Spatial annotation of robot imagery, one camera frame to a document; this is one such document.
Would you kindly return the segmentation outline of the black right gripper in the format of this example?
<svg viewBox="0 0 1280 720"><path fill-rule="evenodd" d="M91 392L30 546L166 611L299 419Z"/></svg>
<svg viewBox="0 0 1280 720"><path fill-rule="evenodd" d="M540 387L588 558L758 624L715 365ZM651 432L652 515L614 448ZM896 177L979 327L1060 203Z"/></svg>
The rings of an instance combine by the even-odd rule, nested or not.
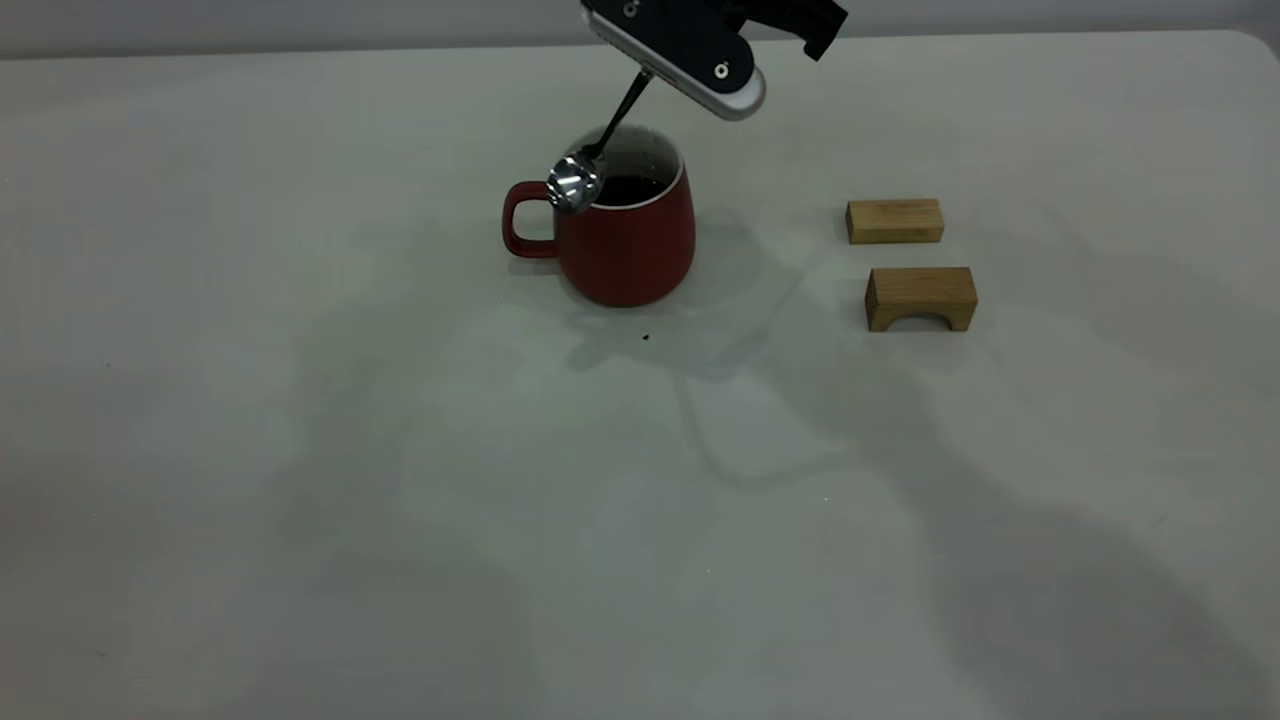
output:
<svg viewBox="0 0 1280 720"><path fill-rule="evenodd" d="M735 32L755 23L792 35L804 42L804 53L819 61L849 18L849 12L831 0L723 1L722 19Z"/></svg>

